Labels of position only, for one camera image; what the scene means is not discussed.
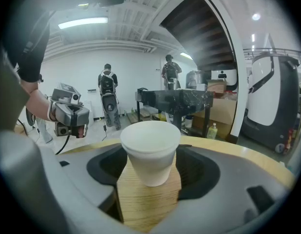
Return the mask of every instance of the table leg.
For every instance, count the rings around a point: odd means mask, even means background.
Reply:
[[[210,120],[210,108],[206,107],[205,108],[205,120],[204,120],[204,125],[203,125],[203,138],[207,137],[207,126],[209,124],[209,120]]]
[[[137,122],[141,121],[141,115],[140,115],[140,102],[136,101],[136,110],[137,110]]]
[[[182,116],[180,114],[175,114],[173,115],[173,124],[179,129],[181,130],[181,126],[182,126]]]

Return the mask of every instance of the large white machine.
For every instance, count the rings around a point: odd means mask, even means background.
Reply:
[[[298,60],[263,53],[252,61],[248,115],[242,132],[281,153],[290,142],[298,113]]]

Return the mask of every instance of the wood grain surface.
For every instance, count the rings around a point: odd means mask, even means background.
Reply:
[[[65,153],[88,151],[115,143],[120,143],[120,140],[109,139],[100,143],[79,147]],[[291,188],[295,181],[293,174],[284,166],[246,147],[218,140],[188,136],[182,136],[180,144],[190,144],[251,160],[287,188]],[[147,187],[142,184],[128,159],[127,165],[117,182],[117,187],[124,224],[137,231],[150,231],[176,207],[178,191],[181,189],[181,181],[175,167],[175,157],[168,180],[158,187]]]

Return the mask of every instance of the bottle with yellow liquid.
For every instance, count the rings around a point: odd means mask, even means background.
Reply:
[[[216,124],[213,123],[213,125],[209,127],[209,130],[207,133],[207,138],[215,139],[215,137],[217,136],[217,132],[218,132],[218,129],[216,127]]]

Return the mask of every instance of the staircase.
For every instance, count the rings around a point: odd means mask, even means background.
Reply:
[[[205,0],[184,0],[161,23],[184,47],[198,70],[237,68],[229,39]]]

